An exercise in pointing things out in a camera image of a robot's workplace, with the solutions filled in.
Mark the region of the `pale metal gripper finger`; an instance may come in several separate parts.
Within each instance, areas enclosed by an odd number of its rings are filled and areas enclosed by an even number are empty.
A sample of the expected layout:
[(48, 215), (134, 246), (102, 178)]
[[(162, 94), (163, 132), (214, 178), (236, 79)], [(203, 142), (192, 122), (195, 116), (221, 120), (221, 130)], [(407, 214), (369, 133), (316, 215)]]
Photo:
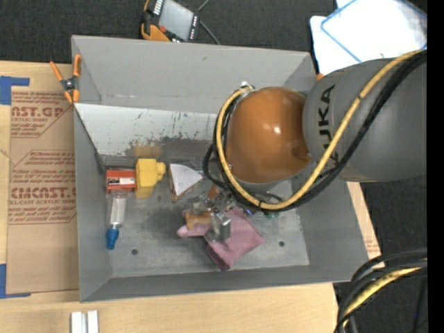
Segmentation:
[(211, 217), (212, 200), (205, 194), (189, 199), (189, 208), (192, 216)]
[(223, 243), (231, 237), (231, 218), (223, 212), (214, 212), (211, 215), (211, 227), (205, 233), (210, 242)]

